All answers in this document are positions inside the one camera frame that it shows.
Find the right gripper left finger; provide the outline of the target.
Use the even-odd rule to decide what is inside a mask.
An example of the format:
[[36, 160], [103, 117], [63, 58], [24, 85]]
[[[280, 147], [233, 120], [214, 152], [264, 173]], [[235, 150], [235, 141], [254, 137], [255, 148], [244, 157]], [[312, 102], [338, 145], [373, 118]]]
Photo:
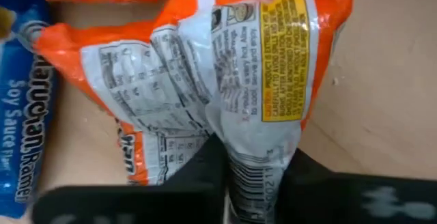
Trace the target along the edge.
[[158, 186], [63, 186], [32, 208], [34, 224], [220, 224], [227, 152], [212, 135], [179, 171]]

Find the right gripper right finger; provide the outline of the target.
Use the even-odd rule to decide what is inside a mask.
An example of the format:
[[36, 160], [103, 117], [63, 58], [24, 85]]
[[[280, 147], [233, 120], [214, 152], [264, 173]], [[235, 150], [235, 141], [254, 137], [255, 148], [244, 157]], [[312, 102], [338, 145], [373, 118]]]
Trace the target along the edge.
[[436, 181], [334, 172], [301, 150], [277, 200], [285, 224], [436, 224]]

